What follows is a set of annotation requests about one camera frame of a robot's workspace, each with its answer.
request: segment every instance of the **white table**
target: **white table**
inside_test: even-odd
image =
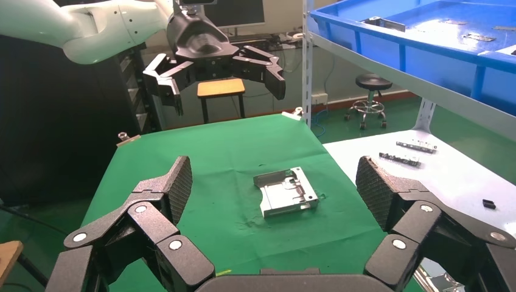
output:
[[[428,154],[396,146],[397,141],[409,142],[413,139],[436,145],[437,152]],[[408,130],[324,146],[353,183],[357,177],[358,160],[362,156],[371,156],[390,174],[419,180],[446,205],[516,237],[516,186],[430,133]],[[386,160],[379,157],[379,152],[418,156],[421,166],[415,168]],[[497,208],[485,208],[482,199],[494,201]],[[430,276],[444,273],[437,263],[427,259],[422,266]]]

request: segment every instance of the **blue tray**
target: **blue tray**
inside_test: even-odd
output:
[[[347,0],[311,16],[334,43],[516,116],[516,30],[494,29],[516,27],[516,0]],[[406,31],[361,23],[373,16]]]

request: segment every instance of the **screw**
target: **screw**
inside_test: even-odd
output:
[[[118,138],[120,138],[120,140],[122,141],[127,141],[129,140],[129,136],[127,136],[127,133],[126,132],[121,132],[118,134]]]
[[[80,242],[80,241],[84,240],[84,238],[86,238],[86,234],[84,232],[82,232],[82,233],[79,233],[76,236],[74,236],[74,241]]]
[[[178,250],[183,245],[179,240],[174,240],[169,244],[169,248],[173,251]]]
[[[406,244],[399,239],[393,240],[392,245],[394,245],[394,247],[397,249],[405,249],[406,248]]]
[[[505,236],[498,232],[491,232],[491,237],[501,242],[504,242],[506,240]]]
[[[421,210],[423,210],[425,212],[432,212],[432,211],[434,211],[434,209],[432,209],[432,207],[427,206],[427,205],[421,205]]]
[[[145,206],[138,206],[135,209],[136,213],[142,213],[142,212],[145,212],[145,210],[147,210],[147,207],[145,207]]]

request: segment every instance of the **cable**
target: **cable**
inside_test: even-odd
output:
[[[328,89],[326,88],[326,83],[328,83],[328,79],[330,79],[330,76],[332,75],[333,73],[333,70],[335,70],[335,55],[332,54],[332,69],[330,70],[330,72],[328,73],[328,76],[326,77],[325,81],[324,81],[324,92],[326,92],[326,94],[328,93]]]
[[[322,132],[320,134],[315,135],[317,138],[321,137],[326,133],[326,128],[324,128],[323,125],[319,123],[319,119],[322,117],[321,114],[326,113],[325,118],[330,115],[330,112],[328,111],[328,104],[326,105],[326,109],[323,109],[322,111],[315,114],[315,116],[312,117],[312,126],[320,127],[322,129]]]
[[[11,213],[11,214],[13,214],[13,215],[19,216],[19,217],[24,218],[24,219],[26,219],[26,220],[29,220],[29,221],[32,221],[32,222],[39,223],[39,224],[41,224],[41,225],[43,225],[43,226],[46,226],[46,227],[48,227],[48,228],[50,228],[50,229],[52,229],[52,230],[54,230],[54,231],[57,231],[57,232],[59,232],[59,233],[61,233],[61,234],[64,234],[65,236],[68,236],[68,233],[67,233],[67,232],[65,232],[65,231],[63,231],[63,230],[61,230],[61,229],[59,229],[59,228],[57,228],[57,227],[54,227],[54,226],[52,226],[52,225],[50,225],[50,224],[48,224],[48,223],[45,223],[45,222],[43,222],[43,221],[40,221],[40,220],[38,220],[38,219],[36,219],[36,218],[32,218],[31,216],[28,216],[27,214],[23,214],[23,213],[21,213],[21,212],[18,212],[18,211],[16,211],[16,210],[12,209],[12,208],[8,208],[8,207],[5,207],[5,206],[3,206],[3,205],[0,205],[0,210],[4,210],[4,211],[6,211],[7,213]]]
[[[33,292],[32,289],[27,286],[27,285],[23,285],[23,284],[20,284],[20,283],[4,283],[4,286],[16,286],[16,287],[21,287],[29,292]]]

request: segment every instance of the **desk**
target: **desk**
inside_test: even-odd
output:
[[[432,155],[396,146],[397,141],[409,142],[412,139],[431,143],[438,147],[438,151]],[[516,186],[430,133],[409,130],[324,146],[353,182],[357,176],[358,160],[364,155],[371,156],[390,174],[420,181],[449,207],[516,237]],[[379,152],[419,156],[422,165],[414,168],[380,159]],[[494,201],[496,210],[485,208],[482,199]],[[422,262],[422,266],[430,276],[444,273],[438,264],[428,259]]]
[[[117,149],[83,224],[119,207],[136,184],[190,156],[193,186],[178,227],[216,272],[261,268],[362,273],[384,238],[352,181],[306,124],[281,115],[148,134]],[[300,166],[317,194],[314,210],[265,221],[253,176]],[[145,264],[128,266],[111,291],[163,291]],[[421,291],[411,281],[406,291]]]

